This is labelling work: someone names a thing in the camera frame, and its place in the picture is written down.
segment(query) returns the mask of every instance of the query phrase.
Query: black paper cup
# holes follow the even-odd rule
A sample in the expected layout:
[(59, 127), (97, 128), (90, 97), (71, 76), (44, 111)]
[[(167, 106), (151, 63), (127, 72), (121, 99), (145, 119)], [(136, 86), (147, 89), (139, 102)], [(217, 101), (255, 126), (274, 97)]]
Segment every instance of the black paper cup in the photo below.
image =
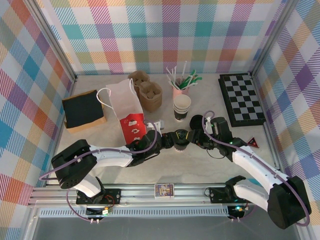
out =
[(181, 94), (173, 100), (174, 117), (178, 121), (183, 121), (190, 109), (191, 99), (187, 95)]
[(173, 110), (174, 110), (174, 117), (175, 117), (176, 120), (183, 121), (187, 117), (188, 111), (180, 112), (180, 111), (177, 111), (175, 109), (173, 109)]

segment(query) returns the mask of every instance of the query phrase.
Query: white straw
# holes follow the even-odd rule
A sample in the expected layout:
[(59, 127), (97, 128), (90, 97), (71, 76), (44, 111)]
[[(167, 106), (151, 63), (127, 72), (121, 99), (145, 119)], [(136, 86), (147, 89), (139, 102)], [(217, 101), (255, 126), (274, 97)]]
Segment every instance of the white straw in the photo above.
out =
[(194, 85), (197, 85), (198, 83), (197, 82), (194, 82), (194, 83), (191, 83), (189, 86), (187, 86), (188, 88), (190, 88), (191, 86), (194, 86)]
[(168, 76), (168, 74), (166, 74), (166, 76), (167, 76), (167, 78), (169, 79), (169, 81), (171, 82), (171, 81), (172, 81), (172, 79)]
[(186, 65), (187, 65), (187, 61), (185, 61), (185, 62), (184, 62), (184, 65), (183, 65), (183, 70), (182, 70), (182, 76), (181, 76), (180, 83), (182, 83), (182, 81), (184, 80)]
[(176, 85), (176, 78), (175, 78), (175, 74), (174, 74), (174, 69), (172, 68), (172, 81), (173, 81), (173, 85)]
[(194, 78), (194, 76), (193, 76), (193, 75), (190, 75), (189, 77), (190, 77), (190, 80), (189, 80), (189, 82), (188, 82), (187, 86), (185, 86), (185, 87), (184, 87), (184, 89), (187, 89), (187, 87), (188, 87), (188, 86), (189, 86), (189, 84), (191, 83), (192, 79)]
[(173, 75), (172, 75), (171, 72), (169, 71), (168, 67), (166, 67), (165, 69), (166, 69), (166, 70), (168, 71), (168, 73), (173, 77)]
[(177, 66), (174, 67), (174, 84), (176, 84), (176, 77), (177, 77)]
[(168, 83), (169, 83), (172, 87), (174, 87), (175, 89), (180, 90), (176, 85), (173, 85), (172, 81), (169, 81)]

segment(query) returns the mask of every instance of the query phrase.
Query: paper cup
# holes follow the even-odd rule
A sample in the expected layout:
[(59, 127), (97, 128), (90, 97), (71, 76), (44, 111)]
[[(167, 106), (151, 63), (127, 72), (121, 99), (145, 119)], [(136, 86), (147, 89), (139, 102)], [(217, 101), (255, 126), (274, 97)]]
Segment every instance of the paper cup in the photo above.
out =
[(174, 110), (174, 117), (178, 121), (185, 120), (185, 118), (187, 117), (187, 114), (188, 114), (188, 112), (180, 113), (180, 112), (177, 112), (176, 110)]
[(175, 87), (172, 88), (172, 99), (175, 99), (176, 96), (184, 94), (187, 95), (189, 93), (189, 87), (184, 90), (176, 89)]
[(187, 95), (181, 94), (173, 99), (174, 117), (178, 121), (183, 121), (190, 109), (191, 99)]
[(185, 110), (188, 109), (191, 105), (191, 99), (189, 96), (185, 95), (185, 94), (181, 94), (176, 96), (173, 99), (173, 105), (180, 110)]
[(187, 109), (184, 109), (184, 110), (180, 110), (180, 109), (177, 109), (175, 106), (173, 106), (173, 109), (174, 109), (177, 113), (185, 114), (186, 112), (189, 111), (190, 107), (187, 108)]

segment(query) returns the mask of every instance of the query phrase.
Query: pink cup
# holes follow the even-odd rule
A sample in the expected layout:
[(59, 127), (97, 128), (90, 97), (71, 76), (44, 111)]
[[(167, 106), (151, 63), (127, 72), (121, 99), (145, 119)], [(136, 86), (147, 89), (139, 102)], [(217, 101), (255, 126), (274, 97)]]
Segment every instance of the pink cup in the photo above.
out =
[(189, 92), (189, 87), (187, 87), (185, 90), (178, 90), (175, 87), (172, 87), (172, 98), (175, 99), (176, 96), (184, 94), (184, 95), (188, 95)]

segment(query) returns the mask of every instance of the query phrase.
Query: colorful checkered fabric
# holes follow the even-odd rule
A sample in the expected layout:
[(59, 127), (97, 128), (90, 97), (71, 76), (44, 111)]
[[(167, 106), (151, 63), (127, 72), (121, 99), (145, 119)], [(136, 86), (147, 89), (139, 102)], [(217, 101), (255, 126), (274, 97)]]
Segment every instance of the colorful checkered fabric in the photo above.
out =
[(285, 171), (304, 180), (320, 239), (320, 1), (298, 3), (257, 84)]
[(16, 240), (71, 80), (23, 0), (0, 0), (0, 239)]
[(286, 0), (38, 0), (78, 74), (248, 72)]

